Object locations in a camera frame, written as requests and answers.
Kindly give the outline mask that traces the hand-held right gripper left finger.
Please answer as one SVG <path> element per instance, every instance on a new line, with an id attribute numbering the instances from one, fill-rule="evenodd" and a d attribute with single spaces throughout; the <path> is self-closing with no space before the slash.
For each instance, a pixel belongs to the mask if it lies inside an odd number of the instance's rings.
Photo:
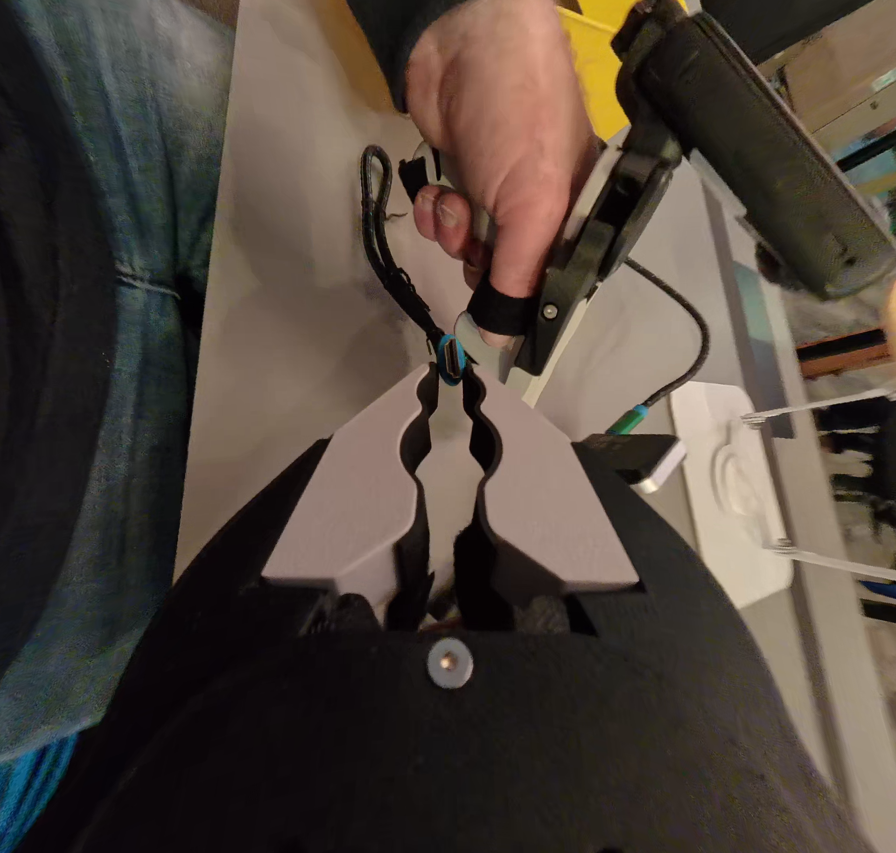
<path id="1" fill-rule="evenodd" d="M 432 368 L 419 367 L 340 427 L 289 516 L 263 578 L 363 597 L 416 630 L 432 590 L 425 494 Z"/>

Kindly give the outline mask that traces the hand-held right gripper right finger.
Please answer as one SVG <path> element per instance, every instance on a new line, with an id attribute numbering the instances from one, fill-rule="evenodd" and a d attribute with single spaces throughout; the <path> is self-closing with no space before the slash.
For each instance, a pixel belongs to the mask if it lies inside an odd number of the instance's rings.
<path id="1" fill-rule="evenodd" d="M 468 630 L 511 630 L 542 599 L 634 589 L 640 578 L 569 438 L 494 377 L 467 370 L 469 451 L 483 477 L 455 539 Z"/>

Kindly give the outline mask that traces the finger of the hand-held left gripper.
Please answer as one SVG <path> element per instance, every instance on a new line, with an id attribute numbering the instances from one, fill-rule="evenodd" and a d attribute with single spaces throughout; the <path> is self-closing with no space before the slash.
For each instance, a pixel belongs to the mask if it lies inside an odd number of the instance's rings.
<path id="1" fill-rule="evenodd" d="M 477 366 L 481 374 L 494 376 L 509 389 L 521 389 L 521 372 L 514 364 L 521 348 L 521 336 L 503 337 L 500 345 L 493 345 L 484 339 L 466 311 L 461 312 L 454 323 L 454 336 L 462 346 L 467 362 Z"/>

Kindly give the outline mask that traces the grey adapter with braided cable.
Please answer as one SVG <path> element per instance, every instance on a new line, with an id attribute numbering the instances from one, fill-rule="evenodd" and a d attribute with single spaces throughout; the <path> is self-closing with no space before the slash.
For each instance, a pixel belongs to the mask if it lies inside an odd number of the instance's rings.
<path id="1" fill-rule="evenodd" d="M 595 433 L 573 444 L 577 454 L 591 453 L 630 488 L 656 493 L 686 459 L 681 439 L 667 433 Z"/>

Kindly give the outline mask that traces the yellow plastic bin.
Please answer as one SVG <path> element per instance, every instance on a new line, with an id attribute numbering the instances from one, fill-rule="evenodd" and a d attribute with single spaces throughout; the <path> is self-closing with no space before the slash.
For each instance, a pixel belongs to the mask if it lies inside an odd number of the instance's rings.
<path id="1" fill-rule="evenodd" d="M 613 135 L 623 113 L 614 93 L 620 63 L 610 41 L 633 0 L 554 0 L 574 59 L 584 105 L 598 133 Z"/>

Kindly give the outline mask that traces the person's left hand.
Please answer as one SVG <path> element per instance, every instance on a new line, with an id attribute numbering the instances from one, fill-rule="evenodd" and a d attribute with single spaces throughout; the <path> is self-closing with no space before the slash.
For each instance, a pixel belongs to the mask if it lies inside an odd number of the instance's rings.
<path id="1" fill-rule="evenodd" d="M 470 287 L 487 276 L 505 296 L 533 296 L 599 150 L 554 0 L 448 11 L 410 53 L 406 104 L 471 197 L 421 189 L 418 231 L 464 264 Z"/>

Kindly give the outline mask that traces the person's blue jeans leg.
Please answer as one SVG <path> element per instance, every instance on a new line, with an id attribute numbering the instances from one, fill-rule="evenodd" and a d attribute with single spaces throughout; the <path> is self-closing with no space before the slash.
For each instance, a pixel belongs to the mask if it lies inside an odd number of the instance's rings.
<path id="1" fill-rule="evenodd" d="M 81 510 L 2 677 L 2 764 L 95 726 L 173 574 L 234 31 L 183 0 L 11 0 L 90 166 L 115 359 Z"/>

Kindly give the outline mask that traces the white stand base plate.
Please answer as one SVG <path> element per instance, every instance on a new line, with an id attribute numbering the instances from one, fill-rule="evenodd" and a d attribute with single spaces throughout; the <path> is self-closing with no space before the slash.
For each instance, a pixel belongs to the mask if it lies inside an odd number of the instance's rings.
<path id="1" fill-rule="evenodd" d="M 823 556 L 790 538 L 754 412 L 736 385 L 692 381 L 671 394 L 698 552 L 738 609 L 790 588 L 793 564 L 823 566 L 873 580 L 894 570 Z"/>

